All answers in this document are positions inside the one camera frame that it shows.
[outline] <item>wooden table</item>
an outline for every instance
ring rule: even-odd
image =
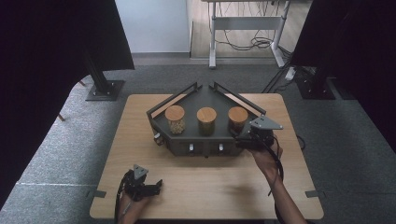
[[[283,125],[284,130],[275,134],[284,148],[285,186],[305,218],[322,218],[319,199],[305,196],[315,187],[282,97],[242,95]],[[106,197],[93,199],[91,216],[113,218],[120,180],[138,164],[148,169],[146,184],[163,179],[161,194],[153,198],[142,218],[275,219],[268,184],[247,151],[237,157],[175,157],[165,146],[154,143],[146,112],[169,96],[137,94],[128,98],[97,188],[105,191]]]

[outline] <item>metal tray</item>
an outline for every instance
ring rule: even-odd
[[[194,82],[147,112],[156,143],[159,146],[165,144],[175,156],[237,156],[243,149],[235,146],[233,136],[228,131],[228,111],[234,106],[242,105],[225,93],[230,93],[241,102],[265,115],[265,110],[241,95],[227,90],[217,82],[214,83],[214,86],[198,86],[197,82]],[[173,102],[172,105],[180,105],[184,108],[186,125],[183,133],[173,134],[170,132],[164,111],[155,117],[152,117],[152,114],[163,109],[164,106],[170,106],[169,103],[177,97],[181,98]],[[200,135],[196,117],[197,111],[206,106],[214,108],[217,112],[215,131],[210,136]],[[247,123],[258,117],[248,109],[247,115]],[[245,125],[243,132],[247,129],[248,125]]]

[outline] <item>white desk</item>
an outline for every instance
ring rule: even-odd
[[[279,17],[217,17],[216,3],[217,2],[250,2],[247,0],[202,0],[203,2],[212,3],[213,13],[211,21],[211,41],[209,53],[209,68],[216,68],[216,31],[217,30],[276,30],[276,35],[273,43],[271,43],[271,50],[274,53],[277,65],[283,67],[285,62],[282,59],[282,52],[278,45],[282,35],[283,27],[285,26],[286,18],[288,16],[290,1],[286,1],[283,8],[283,14]]]

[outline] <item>desk leg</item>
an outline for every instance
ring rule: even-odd
[[[282,59],[282,51],[279,49],[278,45],[279,45],[280,37],[282,36],[283,28],[285,27],[286,18],[288,17],[289,6],[290,6],[290,1],[286,1],[285,7],[283,8],[283,15],[281,17],[282,20],[280,21],[279,27],[276,30],[274,42],[271,44],[271,50],[274,53],[277,65],[279,67],[285,66],[285,63],[283,62]]]
[[[210,40],[209,68],[216,69],[216,2],[213,2],[212,36]]]

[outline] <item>gray carpet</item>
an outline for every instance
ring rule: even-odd
[[[61,114],[0,212],[0,223],[113,223],[94,220],[90,192],[99,183],[127,97],[175,93],[213,80],[236,92],[261,92],[274,65],[137,66],[106,72],[125,84],[116,102],[85,102],[91,77],[70,92]],[[357,101],[303,100],[293,83],[280,92],[321,192],[315,223],[396,223],[396,156]]]

